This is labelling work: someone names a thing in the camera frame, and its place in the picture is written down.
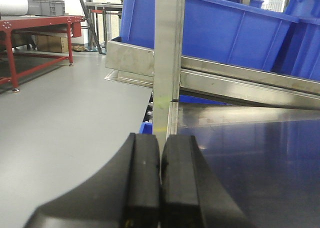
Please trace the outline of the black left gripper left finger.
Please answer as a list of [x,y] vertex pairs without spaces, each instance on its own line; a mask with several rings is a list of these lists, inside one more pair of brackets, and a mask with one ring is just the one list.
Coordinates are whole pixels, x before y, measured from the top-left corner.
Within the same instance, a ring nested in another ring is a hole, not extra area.
[[156,228],[160,154],[152,134],[130,133],[117,153],[79,186],[39,206],[26,228]]

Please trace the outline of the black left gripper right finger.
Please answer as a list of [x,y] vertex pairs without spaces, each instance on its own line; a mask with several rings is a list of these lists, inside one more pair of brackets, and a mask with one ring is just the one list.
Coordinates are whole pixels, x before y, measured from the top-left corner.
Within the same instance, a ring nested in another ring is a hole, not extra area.
[[193,135],[170,135],[161,163],[163,228],[253,228]]

